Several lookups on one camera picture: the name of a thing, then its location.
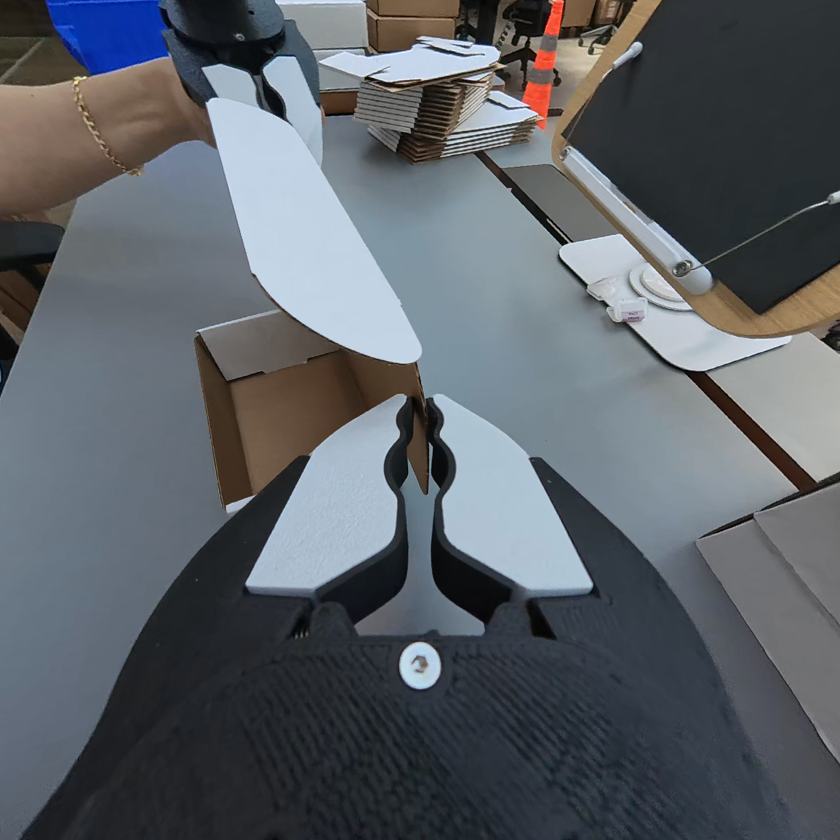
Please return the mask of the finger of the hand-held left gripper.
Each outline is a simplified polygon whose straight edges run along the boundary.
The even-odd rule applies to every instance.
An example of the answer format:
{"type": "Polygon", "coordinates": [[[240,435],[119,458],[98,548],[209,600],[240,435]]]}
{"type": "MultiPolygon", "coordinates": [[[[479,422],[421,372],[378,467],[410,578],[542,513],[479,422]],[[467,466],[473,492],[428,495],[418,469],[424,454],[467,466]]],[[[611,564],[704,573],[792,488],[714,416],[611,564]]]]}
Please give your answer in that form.
{"type": "Polygon", "coordinates": [[[269,112],[262,77],[249,71],[225,64],[212,64],[201,68],[209,93],[205,104],[214,99],[226,99],[269,112]]]}
{"type": "Polygon", "coordinates": [[[298,59],[277,56],[261,71],[262,96],[269,111],[299,134],[318,165],[322,165],[323,116],[298,59]]]}

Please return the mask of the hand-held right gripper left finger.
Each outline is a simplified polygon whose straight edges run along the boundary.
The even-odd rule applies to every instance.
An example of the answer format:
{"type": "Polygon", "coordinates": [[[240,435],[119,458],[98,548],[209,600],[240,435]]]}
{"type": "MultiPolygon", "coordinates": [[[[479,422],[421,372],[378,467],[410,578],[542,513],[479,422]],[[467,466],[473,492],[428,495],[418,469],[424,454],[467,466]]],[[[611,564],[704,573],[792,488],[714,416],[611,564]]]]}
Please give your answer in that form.
{"type": "Polygon", "coordinates": [[[260,618],[326,603],[357,624],[400,592],[413,425],[413,399],[397,394],[312,452],[246,580],[260,618]]]}

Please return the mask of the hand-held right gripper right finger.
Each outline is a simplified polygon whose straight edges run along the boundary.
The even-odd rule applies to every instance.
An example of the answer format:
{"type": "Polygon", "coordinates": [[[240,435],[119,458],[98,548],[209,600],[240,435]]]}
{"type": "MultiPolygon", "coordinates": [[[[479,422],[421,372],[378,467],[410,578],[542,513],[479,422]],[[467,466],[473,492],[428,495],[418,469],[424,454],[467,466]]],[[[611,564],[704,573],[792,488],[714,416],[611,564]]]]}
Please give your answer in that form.
{"type": "Polygon", "coordinates": [[[428,446],[436,587],[485,626],[511,604],[532,635],[556,635],[537,602],[595,585],[527,452],[444,394],[428,399],[428,446]]]}

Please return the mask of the white cardboard box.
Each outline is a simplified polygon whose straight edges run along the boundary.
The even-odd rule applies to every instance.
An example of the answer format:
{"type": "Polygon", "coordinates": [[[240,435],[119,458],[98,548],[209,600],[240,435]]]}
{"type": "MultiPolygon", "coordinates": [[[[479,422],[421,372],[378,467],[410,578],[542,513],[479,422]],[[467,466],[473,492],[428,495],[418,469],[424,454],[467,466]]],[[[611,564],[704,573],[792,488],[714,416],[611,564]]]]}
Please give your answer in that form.
{"type": "Polygon", "coordinates": [[[249,274],[273,305],[194,340],[223,507],[399,395],[413,401],[407,458],[427,492],[422,348],[402,303],[288,122],[223,98],[207,111],[249,274]]]}

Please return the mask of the person's left forearm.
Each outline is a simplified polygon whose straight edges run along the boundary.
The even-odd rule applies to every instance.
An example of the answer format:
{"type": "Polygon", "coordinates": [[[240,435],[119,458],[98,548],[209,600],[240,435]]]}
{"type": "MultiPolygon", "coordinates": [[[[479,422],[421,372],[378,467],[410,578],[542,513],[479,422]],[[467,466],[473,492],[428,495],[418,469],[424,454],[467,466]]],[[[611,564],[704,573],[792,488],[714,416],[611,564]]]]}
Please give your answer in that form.
{"type": "Polygon", "coordinates": [[[151,116],[138,67],[51,86],[2,86],[1,210],[55,207],[143,173],[151,116]]]}

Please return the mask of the person's left hand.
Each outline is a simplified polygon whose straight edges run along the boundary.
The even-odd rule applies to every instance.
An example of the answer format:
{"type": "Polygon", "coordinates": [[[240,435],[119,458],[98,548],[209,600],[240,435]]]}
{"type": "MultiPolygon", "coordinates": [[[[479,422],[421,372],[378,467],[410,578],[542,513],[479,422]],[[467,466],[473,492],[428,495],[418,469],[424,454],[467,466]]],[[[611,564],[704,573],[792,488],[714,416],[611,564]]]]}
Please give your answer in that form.
{"type": "Polygon", "coordinates": [[[189,97],[172,59],[154,59],[138,69],[143,71],[143,101],[151,114],[145,143],[149,160],[190,141],[201,141],[216,149],[207,111],[189,97]]]}

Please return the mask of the white carton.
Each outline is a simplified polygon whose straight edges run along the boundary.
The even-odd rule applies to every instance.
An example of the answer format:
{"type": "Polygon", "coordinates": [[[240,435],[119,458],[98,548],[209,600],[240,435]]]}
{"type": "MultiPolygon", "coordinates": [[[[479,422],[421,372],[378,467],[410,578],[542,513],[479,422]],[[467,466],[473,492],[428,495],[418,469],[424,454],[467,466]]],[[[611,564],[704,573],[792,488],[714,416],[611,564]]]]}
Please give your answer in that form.
{"type": "Polygon", "coordinates": [[[276,1],[313,50],[365,50],[369,45],[365,1],[276,1]]]}

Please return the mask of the blue plastic bin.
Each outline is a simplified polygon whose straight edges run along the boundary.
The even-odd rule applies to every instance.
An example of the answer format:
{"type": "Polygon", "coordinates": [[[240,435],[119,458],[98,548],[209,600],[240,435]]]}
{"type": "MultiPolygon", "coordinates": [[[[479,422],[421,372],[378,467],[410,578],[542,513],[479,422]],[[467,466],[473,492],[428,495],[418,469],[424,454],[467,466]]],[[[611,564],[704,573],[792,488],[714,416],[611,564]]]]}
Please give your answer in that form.
{"type": "Polygon", "coordinates": [[[166,56],[157,1],[48,1],[60,40],[95,76],[166,56]]]}

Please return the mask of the brown cardboard carton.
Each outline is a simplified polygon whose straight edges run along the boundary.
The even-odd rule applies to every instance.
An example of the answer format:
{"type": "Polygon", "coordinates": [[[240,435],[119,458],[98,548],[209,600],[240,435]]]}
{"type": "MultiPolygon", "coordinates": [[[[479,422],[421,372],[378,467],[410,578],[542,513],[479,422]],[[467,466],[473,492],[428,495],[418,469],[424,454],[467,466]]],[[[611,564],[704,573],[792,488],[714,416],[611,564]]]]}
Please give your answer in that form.
{"type": "Polygon", "coordinates": [[[447,18],[459,16],[460,1],[366,1],[368,9],[379,17],[447,18]]]}
{"type": "Polygon", "coordinates": [[[369,48],[378,54],[410,49],[424,36],[453,39],[456,23],[450,17],[387,17],[366,10],[369,48]]]}

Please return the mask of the stack of flat cardboard boxes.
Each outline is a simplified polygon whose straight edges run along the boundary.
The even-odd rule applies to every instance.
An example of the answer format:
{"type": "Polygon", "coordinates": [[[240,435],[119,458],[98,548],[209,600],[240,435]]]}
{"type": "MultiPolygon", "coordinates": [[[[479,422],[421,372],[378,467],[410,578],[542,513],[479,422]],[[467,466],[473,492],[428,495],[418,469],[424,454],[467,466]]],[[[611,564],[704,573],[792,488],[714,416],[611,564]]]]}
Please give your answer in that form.
{"type": "Polygon", "coordinates": [[[500,57],[491,45],[422,36],[410,49],[319,64],[359,82],[354,119],[416,165],[530,141],[543,117],[494,89],[500,57]]]}

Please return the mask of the black office chair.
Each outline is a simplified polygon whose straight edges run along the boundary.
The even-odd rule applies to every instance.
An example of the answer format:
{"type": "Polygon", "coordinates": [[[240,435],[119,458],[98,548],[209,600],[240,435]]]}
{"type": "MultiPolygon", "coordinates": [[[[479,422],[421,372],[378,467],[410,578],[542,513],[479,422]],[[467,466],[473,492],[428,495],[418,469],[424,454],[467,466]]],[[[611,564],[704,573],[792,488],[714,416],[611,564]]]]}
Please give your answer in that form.
{"type": "Polygon", "coordinates": [[[492,45],[499,51],[503,46],[513,47],[500,62],[519,65],[521,90],[525,91],[529,67],[537,57],[531,42],[540,42],[551,6],[549,1],[460,1],[455,38],[492,45]]]}

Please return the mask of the orange traffic cone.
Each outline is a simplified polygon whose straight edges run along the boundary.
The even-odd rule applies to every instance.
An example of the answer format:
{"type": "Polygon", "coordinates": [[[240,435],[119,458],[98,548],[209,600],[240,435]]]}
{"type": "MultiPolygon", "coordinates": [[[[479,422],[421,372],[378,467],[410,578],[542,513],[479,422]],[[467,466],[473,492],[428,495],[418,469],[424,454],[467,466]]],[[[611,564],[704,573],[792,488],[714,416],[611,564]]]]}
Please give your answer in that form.
{"type": "Polygon", "coordinates": [[[535,57],[524,86],[523,100],[536,102],[538,98],[550,99],[550,94],[561,84],[555,67],[558,41],[564,15],[564,1],[531,2],[529,35],[539,39],[535,57]]]}

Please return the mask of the dark grey flat pad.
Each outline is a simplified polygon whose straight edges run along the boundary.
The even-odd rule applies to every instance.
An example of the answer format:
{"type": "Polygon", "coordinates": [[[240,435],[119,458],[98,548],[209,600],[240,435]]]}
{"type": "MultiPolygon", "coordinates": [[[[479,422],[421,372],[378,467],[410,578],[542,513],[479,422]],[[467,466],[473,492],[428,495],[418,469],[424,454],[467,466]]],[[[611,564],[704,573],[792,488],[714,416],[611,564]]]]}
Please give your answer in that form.
{"type": "Polygon", "coordinates": [[[514,196],[564,243],[617,235],[617,229],[553,164],[506,167],[500,171],[514,196]]]}

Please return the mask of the grey flat cardboard sheets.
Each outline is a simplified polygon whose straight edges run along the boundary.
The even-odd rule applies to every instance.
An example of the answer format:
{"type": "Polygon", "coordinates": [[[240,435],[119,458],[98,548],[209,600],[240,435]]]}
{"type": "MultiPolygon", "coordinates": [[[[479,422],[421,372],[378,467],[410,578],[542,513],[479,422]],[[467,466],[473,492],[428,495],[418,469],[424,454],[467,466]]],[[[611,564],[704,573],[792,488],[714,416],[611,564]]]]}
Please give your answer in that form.
{"type": "Polygon", "coordinates": [[[839,476],[696,541],[764,653],[839,760],[839,476]]]}

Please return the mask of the wooden framed black board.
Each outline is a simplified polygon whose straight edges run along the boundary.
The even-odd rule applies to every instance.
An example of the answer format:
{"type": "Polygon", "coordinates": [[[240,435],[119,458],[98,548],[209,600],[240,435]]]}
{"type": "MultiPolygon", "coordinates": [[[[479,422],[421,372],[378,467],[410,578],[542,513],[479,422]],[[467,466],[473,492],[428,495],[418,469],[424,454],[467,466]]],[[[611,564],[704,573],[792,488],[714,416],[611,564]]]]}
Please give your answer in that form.
{"type": "Polygon", "coordinates": [[[553,137],[561,172],[711,326],[838,320],[839,2],[637,2],[553,137]]]}

